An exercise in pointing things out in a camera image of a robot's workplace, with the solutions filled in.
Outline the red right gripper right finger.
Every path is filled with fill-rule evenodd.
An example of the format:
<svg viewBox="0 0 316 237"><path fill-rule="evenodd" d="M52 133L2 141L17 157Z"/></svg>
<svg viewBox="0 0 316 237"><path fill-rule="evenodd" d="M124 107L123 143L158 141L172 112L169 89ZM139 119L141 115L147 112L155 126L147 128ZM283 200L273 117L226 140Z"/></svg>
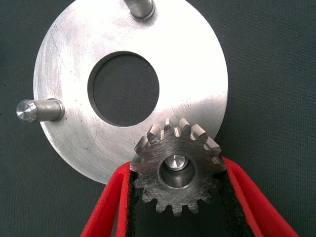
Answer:
<svg viewBox="0 0 316 237"><path fill-rule="evenodd" d="M218 175L219 194L230 237L297 237L247 173L232 160L221 157L227 170Z"/></svg>

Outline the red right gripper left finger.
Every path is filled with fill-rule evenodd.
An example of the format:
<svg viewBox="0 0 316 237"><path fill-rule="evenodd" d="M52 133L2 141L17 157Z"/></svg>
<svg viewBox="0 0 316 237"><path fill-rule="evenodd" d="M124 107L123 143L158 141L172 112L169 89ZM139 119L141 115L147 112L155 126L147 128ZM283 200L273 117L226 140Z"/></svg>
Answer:
<svg viewBox="0 0 316 237"><path fill-rule="evenodd" d="M116 169L85 225L82 237L110 237L115 221L115 236L136 236L135 205L138 198L135 197L133 181L130 163Z"/></svg>

